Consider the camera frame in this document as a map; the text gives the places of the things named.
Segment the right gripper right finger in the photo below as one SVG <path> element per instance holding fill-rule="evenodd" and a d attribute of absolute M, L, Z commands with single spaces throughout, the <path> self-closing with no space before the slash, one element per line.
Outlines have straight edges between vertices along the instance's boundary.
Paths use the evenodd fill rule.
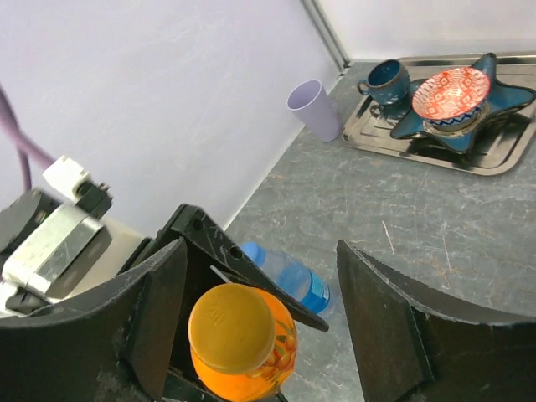
<path fill-rule="evenodd" d="M 367 401 L 533 401 L 535 320 L 453 297 L 337 245 Z"/>

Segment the clear bottle blue cap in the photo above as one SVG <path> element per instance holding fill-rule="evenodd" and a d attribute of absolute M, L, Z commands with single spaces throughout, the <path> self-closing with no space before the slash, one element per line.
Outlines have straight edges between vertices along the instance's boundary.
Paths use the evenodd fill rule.
<path fill-rule="evenodd" d="M 242 251 L 286 294 L 327 320 L 338 304 L 337 289 L 300 260 L 283 251 L 246 242 Z"/>

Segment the orange juice bottle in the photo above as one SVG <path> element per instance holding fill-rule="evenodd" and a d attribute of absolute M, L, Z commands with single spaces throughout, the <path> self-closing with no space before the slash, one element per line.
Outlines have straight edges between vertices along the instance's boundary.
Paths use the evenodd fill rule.
<path fill-rule="evenodd" d="M 225 283 L 206 291 L 190 313 L 188 340 L 198 378 L 227 401 L 272 397 L 294 371 L 294 320 L 259 288 Z"/>

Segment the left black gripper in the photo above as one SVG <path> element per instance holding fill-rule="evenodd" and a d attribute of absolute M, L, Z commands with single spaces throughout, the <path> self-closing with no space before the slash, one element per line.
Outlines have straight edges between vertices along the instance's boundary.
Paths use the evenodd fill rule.
<path fill-rule="evenodd" d="M 326 332 L 327 320 L 280 289 L 199 206 L 182 204 L 120 278 L 131 293 L 131 321 L 121 346 L 121 365 L 132 377 L 165 377 L 163 401 L 224 402 L 193 377 L 187 335 L 194 303 L 222 284 L 213 269 L 266 290 L 308 327 Z"/>

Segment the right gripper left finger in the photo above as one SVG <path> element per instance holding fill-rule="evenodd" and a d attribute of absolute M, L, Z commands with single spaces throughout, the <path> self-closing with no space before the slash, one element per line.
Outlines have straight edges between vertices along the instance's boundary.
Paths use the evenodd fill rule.
<path fill-rule="evenodd" d="M 178 326 L 187 247 L 30 317 L 1 321 L 3 401 L 159 401 Z"/>

